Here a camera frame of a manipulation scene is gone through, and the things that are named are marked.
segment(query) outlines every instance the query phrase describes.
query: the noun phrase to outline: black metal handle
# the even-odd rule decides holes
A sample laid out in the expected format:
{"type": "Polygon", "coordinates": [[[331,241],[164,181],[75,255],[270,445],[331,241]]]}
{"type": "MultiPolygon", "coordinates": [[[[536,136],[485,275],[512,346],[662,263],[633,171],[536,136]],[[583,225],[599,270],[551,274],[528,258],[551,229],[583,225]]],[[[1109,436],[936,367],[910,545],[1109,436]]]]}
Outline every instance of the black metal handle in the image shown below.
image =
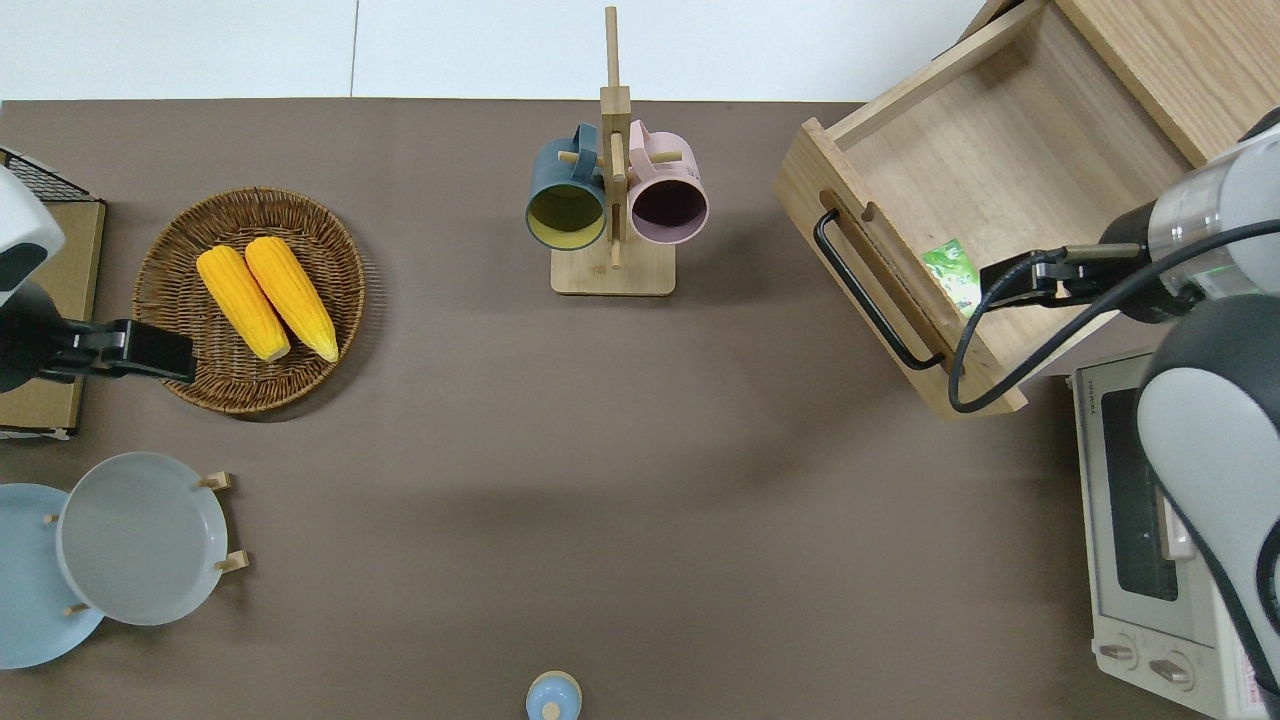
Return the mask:
{"type": "Polygon", "coordinates": [[[881,313],[881,309],[876,306],[876,301],[872,300],[870,295],[867,295],[867,290],[863,288],[861,283],[858,282],[858,278],[854,277],[854,272],[849,269],[849,264],[846,264],[845,259],[840,256],[840,252],[836,252],[835,246],[831,245],[831,240],[827,238],[827,224],[835,220],[838,215],[840,210],[829,210],[826,215],[819,218],[818,224],[813,227],[813,241],[818,243],[818,250],[822,250],[822,255],[827,259],[827,263],[829,263],[831,268],[836,270],[836,275],[838,275],[841,282],[845,283],[845,287],[849,288],[849,292],[854,296],[854,300],[858,301],[858,305],[861,306],[863,311],[867,313],[867,316],[872,319],[872,324],[876,325],[876,329],[878,329],[881,336],[884,337],[884,342],[888,343],[893,355],[897,355],[899,361],[913,370],[928,370],[929,368],[941,364],[941,352],[928,360],[920,360],[911,354],[911,350],[902,342],[902,338],[897,334],[897,331],[893,329],[893,325],[888,324],[888,319],[884,318],[884,313],[881,313]]]}

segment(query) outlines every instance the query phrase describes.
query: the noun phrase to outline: yellow corn cob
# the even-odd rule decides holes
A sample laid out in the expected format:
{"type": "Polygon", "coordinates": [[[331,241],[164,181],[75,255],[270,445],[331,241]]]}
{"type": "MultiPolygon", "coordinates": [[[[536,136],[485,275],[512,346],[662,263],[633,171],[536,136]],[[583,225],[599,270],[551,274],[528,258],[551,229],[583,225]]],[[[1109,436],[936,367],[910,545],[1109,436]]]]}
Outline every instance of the yellow corn cob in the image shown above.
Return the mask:
{"type": "Polygon", "coordinates": [[[239,252],[228,245],[218,245],[196,259],[196,270],[253,355],[271,363],[289,351],[289,338],[284,337],[280,320],[266,304],[239,252]]]}
{"type": "Polygon", "coordinates": [[[260,237],[244,249],[244,259],[293,334],[325,360],[337,363],[338,338],[333,320],[289,246],[278,237],[260,237]]]}

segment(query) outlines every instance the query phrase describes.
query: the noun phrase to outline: brown table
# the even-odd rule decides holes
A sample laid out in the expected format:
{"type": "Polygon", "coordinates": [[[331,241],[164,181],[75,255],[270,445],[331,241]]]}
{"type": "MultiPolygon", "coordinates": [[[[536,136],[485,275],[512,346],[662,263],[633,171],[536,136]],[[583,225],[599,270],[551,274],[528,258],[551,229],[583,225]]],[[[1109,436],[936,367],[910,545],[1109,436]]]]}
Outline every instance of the brown table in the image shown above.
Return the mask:
{"type": "MultiPolygon", "coordinates": [[[[1190,716],[1093,664],[1064,383],[934,419],[773,199],[800,122],[849,110],[637,102],[713,205],[641,300],[557,296],[522,224],[593,102],[5,102],[0,143],[110,202],[96,318],[248,184],[333,209],[371,287],[348,361],[262,421],[127,378],[73,441],[0,446],[60,488],[129,450],[229,470],[253,552],[178,623],[0,674],[0,717],[517,719],[552,667],[609,720],[1190,716]]],[[[1151,337],[1115,325],[1071,355],[1151,337]]]]}

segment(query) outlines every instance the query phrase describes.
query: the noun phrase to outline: mug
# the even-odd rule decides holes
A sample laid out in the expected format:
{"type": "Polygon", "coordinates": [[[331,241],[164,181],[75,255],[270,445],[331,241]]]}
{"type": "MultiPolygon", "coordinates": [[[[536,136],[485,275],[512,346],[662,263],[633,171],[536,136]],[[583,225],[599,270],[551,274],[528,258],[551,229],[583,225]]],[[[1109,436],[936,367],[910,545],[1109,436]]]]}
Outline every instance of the mug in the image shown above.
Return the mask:
{"type": "Polygon", "coordinates": [[[552,250],[580,250],[604,234],[604,176],[595,167],[599,133],[581,123],[573,137],[553,140],[534,160],[525,224],[552,250]],[[577,161],[559,160],[563,151],[577,161]]]}
{"type": "Polygon", "coordinates": [[[627,214],[636,234],[660,245],[685,242],[707,224],[707,192],[694,151],[673,132],[649,132],[631,123],[631,177],[627,214]],[[654,163],[649,156],[678,150],[680,160],[654,163]]]}

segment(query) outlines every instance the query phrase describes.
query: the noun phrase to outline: dark green mug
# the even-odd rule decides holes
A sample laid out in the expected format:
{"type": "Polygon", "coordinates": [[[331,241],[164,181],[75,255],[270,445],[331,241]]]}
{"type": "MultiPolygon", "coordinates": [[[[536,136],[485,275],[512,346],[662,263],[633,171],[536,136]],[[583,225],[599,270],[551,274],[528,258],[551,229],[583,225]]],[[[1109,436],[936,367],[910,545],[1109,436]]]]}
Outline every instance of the dark green mug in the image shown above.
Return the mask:
{"type": "Polygon", "coordinates": [[[580,250],[604,234],[604,176],[596,167],[599,132],[581,123],[573,137],[553,140],[534,160],[525,224],[552,250],[580,250]],[[576,152],[564,163],[561,152],[576,152]]]}

